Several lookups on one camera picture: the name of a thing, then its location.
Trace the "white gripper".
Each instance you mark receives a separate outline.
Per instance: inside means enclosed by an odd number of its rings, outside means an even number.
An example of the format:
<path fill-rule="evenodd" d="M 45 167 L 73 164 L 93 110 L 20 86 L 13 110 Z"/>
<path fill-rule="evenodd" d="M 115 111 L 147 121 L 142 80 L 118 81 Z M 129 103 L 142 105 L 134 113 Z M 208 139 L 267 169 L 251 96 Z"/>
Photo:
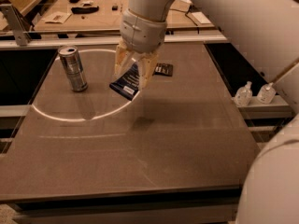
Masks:
<path fill-rule="evenodd" d="M 164 42 L 167 23 L 149 21 L 126 9 L 121 19 L 121 40 L 116 47 L 114 75 L 120 77 L 128 70 L 135 52 L 139 74 L 138 88 L 143 90 L 150 82 L 158 61 L 158 51 Z"/>

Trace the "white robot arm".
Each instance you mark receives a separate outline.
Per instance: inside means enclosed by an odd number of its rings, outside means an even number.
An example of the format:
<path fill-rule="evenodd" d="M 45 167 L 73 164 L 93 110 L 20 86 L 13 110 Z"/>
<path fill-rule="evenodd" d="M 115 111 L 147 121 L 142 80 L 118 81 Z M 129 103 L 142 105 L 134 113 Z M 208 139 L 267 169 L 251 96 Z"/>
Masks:
<path fill-rule="evenodd" d="M 175 0 L 129 0 L 122 14 L 115 73 L 129 57 L 141 58 L 147 85 L 164 42 Z M 292 0 L 191 0 L 267 80 L 292 109 L 298 107 L 299 7 Z M 299 224 L 299 116 L 262 149 L 251 165 L 235 224 Z"/>

